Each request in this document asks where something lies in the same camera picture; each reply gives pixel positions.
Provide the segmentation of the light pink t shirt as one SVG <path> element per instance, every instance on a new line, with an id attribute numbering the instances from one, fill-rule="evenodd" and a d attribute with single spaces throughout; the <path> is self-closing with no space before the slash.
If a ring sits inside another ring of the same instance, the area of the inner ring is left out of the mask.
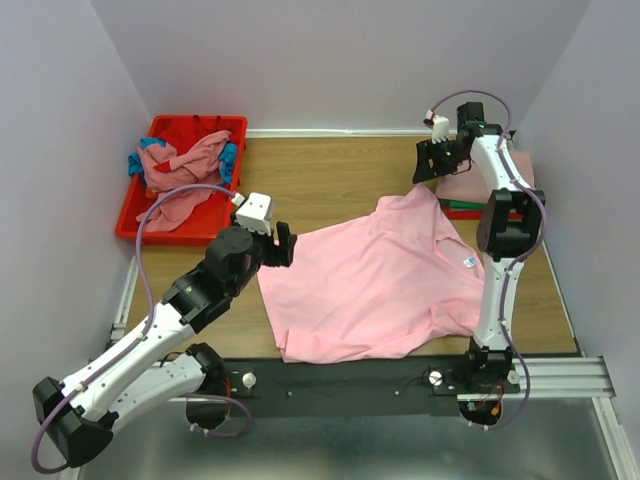
<path id="1" fill-rule="evenodd" d="M 367 216 L 299 236 L 290 267 L 257 274 L 284 361 L 403 358 L 470 336 L 484 269 L 424 185 L 384 196 Z"/>

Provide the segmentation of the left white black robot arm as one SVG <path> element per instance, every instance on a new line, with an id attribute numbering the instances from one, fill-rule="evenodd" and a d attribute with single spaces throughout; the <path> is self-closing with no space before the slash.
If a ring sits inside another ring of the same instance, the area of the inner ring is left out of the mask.
<path id="1" fill-rule="evenodd" d="M 81 467 L 137 414 L 171 398 L 214 393 L 223 381 L 224 363 L 205 344 L 191 347 L 166 370 L 154 365 L 225 314 L 261 267 L 290 266 L 296 240 L 285 222 L 263 231 L 234 222 L 121 340 L 64 379 L 38 382 L 32 390 L 40 424 L 31 450 L 33 468 L 51 471 L 38 457 L 44 438 L 55 445 L 65 468 Z"/>

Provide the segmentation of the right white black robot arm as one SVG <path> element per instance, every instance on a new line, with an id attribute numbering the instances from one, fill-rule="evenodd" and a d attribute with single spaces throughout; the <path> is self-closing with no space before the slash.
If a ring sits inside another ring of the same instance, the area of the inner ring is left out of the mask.
<path id="1" fill-rule="evenodd" d="M 546 198 L 519 172 L 504 130 L 486 122 L 482 103 L 458 107 L 454 138 L 448 136 L 448 119 L 434 110 L 423 122 L 431 137 L 416 145 L 413 183 L 455 175 L 467 165 L 480 171 L 489 191 L 476 232 L 486 268 L 479 323 L 460 364 L 440 383 L 454 393 L 489 392 L 505 386 L 513 369 L 516 289 L 526 258 L 542 242 Z"/>

